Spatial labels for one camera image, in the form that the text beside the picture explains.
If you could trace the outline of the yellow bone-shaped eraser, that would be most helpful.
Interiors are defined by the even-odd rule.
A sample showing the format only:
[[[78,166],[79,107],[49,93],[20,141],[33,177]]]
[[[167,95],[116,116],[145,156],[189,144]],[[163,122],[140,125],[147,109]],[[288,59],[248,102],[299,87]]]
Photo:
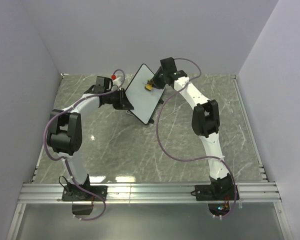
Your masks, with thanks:
[[[146,84],[145,89],[151,91],[153,89],[153,86],[151,84]]]

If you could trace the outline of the small white whiteboard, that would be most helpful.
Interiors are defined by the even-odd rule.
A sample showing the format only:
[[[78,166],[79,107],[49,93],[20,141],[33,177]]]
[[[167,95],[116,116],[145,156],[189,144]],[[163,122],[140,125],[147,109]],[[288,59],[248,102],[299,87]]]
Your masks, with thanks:
[[[145,86],[153,76],[151,69],[143,63],[125,90],[129,102],[134,107],[129,111],[145,125],[154,123],[153,114],[165,91],[165,88],[146,90]]]

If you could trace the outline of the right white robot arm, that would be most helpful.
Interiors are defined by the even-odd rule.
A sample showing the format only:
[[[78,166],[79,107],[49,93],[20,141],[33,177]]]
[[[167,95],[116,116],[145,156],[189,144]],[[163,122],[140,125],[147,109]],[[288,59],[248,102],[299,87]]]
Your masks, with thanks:
[[[199,71],[197,76],[190,78],[183,70],[178,70],[175,61],[183,60],[192,63]],[[166,85],[171,86],[175,93],[168,97],[162,104],[156,119],[156,138],[159,147],[173,160],[179,162],[194,162],[198,160],[208,160],[210,193],[216,200],[222,200],[228,192],[235,188],[235,180],[230,168],[225,163],[220,138],[220,114],[218,102],[210,100],[204,96],[195,85],[193,80],[202,75],[200,67],[187,58],[168,57],[160,60],[160,67],[148,83],[155,89],[163,89]],[[191,127],[193,132],[201,140],[206,155],[192,159],[181,159],[169,154],[161,143],[159,136],[159,122],[164,106],[168,101],[180,94],[192,109]]]

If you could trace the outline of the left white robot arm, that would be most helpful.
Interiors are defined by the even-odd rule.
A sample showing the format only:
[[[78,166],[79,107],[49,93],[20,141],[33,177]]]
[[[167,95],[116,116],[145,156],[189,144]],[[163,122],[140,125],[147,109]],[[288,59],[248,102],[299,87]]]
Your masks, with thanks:
[[[95,84],[82,97],[64,109],[54,109],[44,129],[43,147],[53,161],[62,161],[68,174],[68,181],[75,185],[73,195],[79,201],[91,196],[91,188],[85,185],[88,173],[81,160],[80,148],[83,142],[82,120],[102,105],[112,105],[115,110],[133,110],[125,89],[124,77],[97,76]]]

